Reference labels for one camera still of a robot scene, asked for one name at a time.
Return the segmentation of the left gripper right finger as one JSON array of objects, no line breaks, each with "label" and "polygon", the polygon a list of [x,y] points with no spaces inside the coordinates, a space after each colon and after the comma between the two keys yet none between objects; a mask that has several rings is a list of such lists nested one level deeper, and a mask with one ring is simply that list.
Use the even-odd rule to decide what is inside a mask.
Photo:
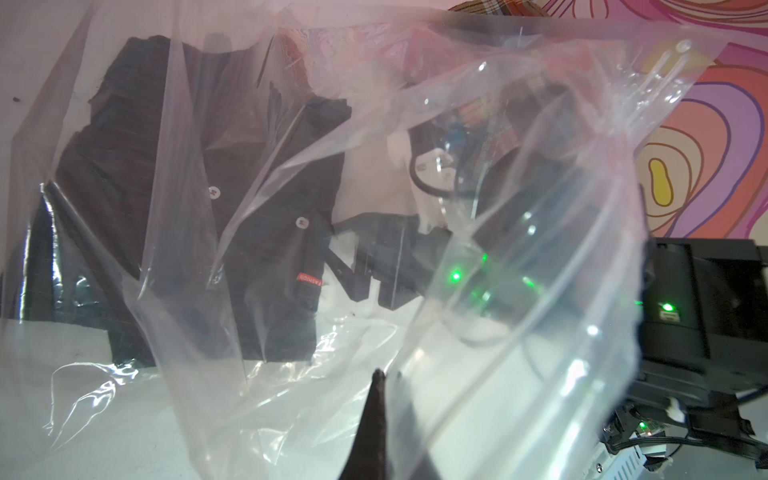
[{"label": "left gripper right finger", "polygon": [[386,478],[441,478],[419,425],[411,382],[401,372],[386,379]]}]

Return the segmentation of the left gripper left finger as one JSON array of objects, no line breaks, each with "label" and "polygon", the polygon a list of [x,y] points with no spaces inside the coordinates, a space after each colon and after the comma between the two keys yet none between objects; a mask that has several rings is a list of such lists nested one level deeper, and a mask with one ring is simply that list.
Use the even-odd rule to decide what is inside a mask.
[{"label": "left gripper left finger", "polygon": [[386,374],[377,369],[339,480],[384,480],[387,471]]}]

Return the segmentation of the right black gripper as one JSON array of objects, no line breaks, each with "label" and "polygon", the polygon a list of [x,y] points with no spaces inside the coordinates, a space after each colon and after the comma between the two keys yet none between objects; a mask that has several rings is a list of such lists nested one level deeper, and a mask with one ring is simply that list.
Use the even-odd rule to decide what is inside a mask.
[{"label": "right black gripper", "polygon": [[447,304],[471,344],[501,339],[532,314],[540,335],[562,324],[633,327],[640,247],[633,172],[528,156],[508,184],[512,157],[478,182],[459,169],[449,228],[417,231],[410,182],[383,164],[344,167],[323,273],[326,323],[402,324],[417,303]]}]

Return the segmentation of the multicolour tartan plaid shirt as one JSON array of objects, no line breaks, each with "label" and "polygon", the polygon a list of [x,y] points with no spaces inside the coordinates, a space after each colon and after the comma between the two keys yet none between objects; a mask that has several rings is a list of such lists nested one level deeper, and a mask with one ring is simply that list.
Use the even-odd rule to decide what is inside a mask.
[{"label": "multicolour tartan plaid shirt", "polygon": [[450,11],[515,17],[548,16],[535,2],[528,0],[470,0],[451,7]]}]

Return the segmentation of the clear plastic vacuum bag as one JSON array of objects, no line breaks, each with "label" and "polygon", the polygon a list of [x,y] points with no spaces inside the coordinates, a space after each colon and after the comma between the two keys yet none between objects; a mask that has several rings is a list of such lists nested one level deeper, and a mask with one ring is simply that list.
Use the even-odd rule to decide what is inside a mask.
[{"label": "clear plastic vacuum bag", "polygon": [[634,376],[648,20],[5,1],[1,475],[575,479]]}]

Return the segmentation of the dark grey pinstripe shirt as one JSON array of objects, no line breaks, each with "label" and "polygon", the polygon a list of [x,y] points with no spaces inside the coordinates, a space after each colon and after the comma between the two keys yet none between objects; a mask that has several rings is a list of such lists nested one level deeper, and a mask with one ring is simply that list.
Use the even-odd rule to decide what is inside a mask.
[{"label": "dark grey pinstripe shirt", "polygon": [[[228,81],[246,51],[183,49],[194,81],[206,88],[194,106],[207,118],[191,161],[160,187],[161,114],[171,42],[164,36],[129,39],[91,101],[90,122],[65,147],[44,187],[31,234],[30,274],[22,298],[28,320],[92,328],[107,335],[112,359],[154,364],[138,321],[116,277],[142,271],[151,203],[165,198],[170,216],[169,269],[179,287],[206,261],[197,247],[220,236],[265,161],[264,144],[221,145],[225,111],[235,103]],[[304,167],[239,226],[223,264],[225,297],[242,356],[269,362],[306,361],[316,349],[320,278],[329,254],[331,216],[344,156]]]}]

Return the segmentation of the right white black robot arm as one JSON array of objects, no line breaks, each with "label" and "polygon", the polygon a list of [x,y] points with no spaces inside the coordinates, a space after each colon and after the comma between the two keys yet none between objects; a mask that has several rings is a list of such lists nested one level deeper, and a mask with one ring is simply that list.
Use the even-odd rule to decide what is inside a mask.
[{"label": "right white black robot arm", "polygon": [[639,424],[767,465],[741,418],[767,388],[767,260],[746,240],[650,238],[623,142],[410,157],[475,211],[394,270],[425,296],[372,378],[345,479],[575,479]]}]

